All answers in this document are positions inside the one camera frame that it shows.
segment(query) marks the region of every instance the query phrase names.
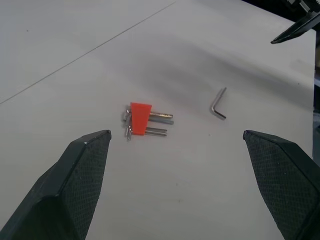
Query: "red plastic holder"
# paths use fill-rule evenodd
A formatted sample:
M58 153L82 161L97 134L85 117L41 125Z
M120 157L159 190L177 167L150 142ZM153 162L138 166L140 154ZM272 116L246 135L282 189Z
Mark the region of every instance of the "red plastic holder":
M145 135L152 105L131 102L132 133Z

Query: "metal bar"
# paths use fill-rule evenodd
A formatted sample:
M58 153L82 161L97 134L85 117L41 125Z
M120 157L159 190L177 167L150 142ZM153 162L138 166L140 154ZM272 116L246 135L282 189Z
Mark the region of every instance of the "metal bar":
M147 127L145 130L151 131L151 132L157 132L157 133L166 133L168 131L167 129L154 128L154 127Z
M150 112L151 117L158 117L158 118L164 118L164 119L173 119L174 116L172 114L166 114L166 113L160 113L160 112Z
M128 134L129 134L129 126L130 126L130 123L131 123L131 112L129 112L126 116L126 120L125 120L125 126L126 126L126 129L125 129L125 136L128 137Z
M128 134L127 134L127 136L126 136L126 140L127 140L128 142L130 142L130 141L131 141L131 135L132 135L131 126L128 126L127 129L128 129L128 130L127 130Z
M161 136L161 137L166 137L167 134L165 132L157 132L157 131L145 131L145 134L147 135L154 135L154 136Z
M165 119L163 117L158 117L158 116L150 116L149 122L160 123L160 124L169 124L169 125L173 125L175 123L171 119Z
M220 99L222 98L222 96L223 96L223 94L226 92L226 90L227 90L226 87L223 88L223 89L221 89L221 90L219 91L218 95L215 97L215 99L214 99L214 101L213 101L213 103L212 103L212 105L211 105L211 110L212 110L215 114L219 115L223 120L225 120L227 117L226 117L225 115L223 115L222 113L218 112L218 111L216 110L216 106L218 105Z

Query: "l-shaped hex key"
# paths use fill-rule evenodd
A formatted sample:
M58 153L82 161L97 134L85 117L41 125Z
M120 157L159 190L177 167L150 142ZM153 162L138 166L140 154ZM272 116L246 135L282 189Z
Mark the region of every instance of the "l-shaped hex key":
M217 106L217 104L219 103L220 99L222 98L222 96L223 96L223 94L225 93L226 90L227 90L226 87L225 87L225 88L222 88L222 89L219 91L218 95L215 97L215 99L214 99L214 101L213 101L213 103L212 103L212 105L211 105L211 110L212 110L212 112L214 112L215 114L219 115L219 116L222 118L222 120L225 120L227 117L226 117L225 115L223 115L222 113L218 112L218 111L216 110L216 106Z

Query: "metal rod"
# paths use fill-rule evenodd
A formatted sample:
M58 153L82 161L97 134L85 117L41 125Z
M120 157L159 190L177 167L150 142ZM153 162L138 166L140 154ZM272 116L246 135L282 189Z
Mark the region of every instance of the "metal rod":
M169 124L169 125L173 125L175 123L171 119L166 119L166 118L158 117L158 116L150 116L149 122L160 123L160 124Z
M151 117L158 117L158 118L164 118L164 119L173 119L174 116L172 114L165 114L160 112L150 112Z
M125 126L126 126L126 129L125 129L125 136L127 137L128 134L129 134L129 126L130 126L130 123L131 123L131 112L129 112L126 116L126 120L125 120Z
M213 103L212 103L212 105L211 105L211 110L212 110L215 114L219 115L219 116L222 118L222 120L225 120L227 117L226 117L225 115L223 115L222 113L218 112L218 111L216 110L216 106L218 105L220 99L222 98L222 96L223 96L223 94L225 93L226 90L227 90L226 87L223 88L223 89L221 89L221 90L219 91L218 95L215 97L215 99L214 99L214 101L213 101Z
M126 116L128 114L131 114L131 109L127 109L126 110L126 114L124 114L123 119L127 119ZM154 118L161 118L161 119L173 119L174 116L172 114L166 114L166 113L160 113L160 112L150 112L150 117L154 117Z
M127 131L128 131L128 134L127 134L127 136L126 136L126 140L128 141L128 142L130 142L131 141L131 135L132 135L132 129L131 129L131 126L128 126L127 127Z
M145 134L147 135L154 135L154 136L161 136L161 137L166 137L167 134L165 132L157 132L157 131L145 131Z
M154 127L147 127L145 130L151 131L151 132L157 132L157 133L166 133L168 131L167 129L154 128Z

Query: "white tabletop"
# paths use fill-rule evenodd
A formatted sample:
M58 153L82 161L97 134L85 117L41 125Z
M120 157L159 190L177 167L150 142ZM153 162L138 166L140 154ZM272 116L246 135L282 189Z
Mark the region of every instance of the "white tabletop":
M312 153L316 34L270 44L291 24L238 0L177 1L1 104L0 227L69 142L110 129L86 239L282 240L242 134ZM223 87L225 121L209 112ZM128 143L130 102L173 114L149 124L168 136Z
M173 0L2 0L0 103Z

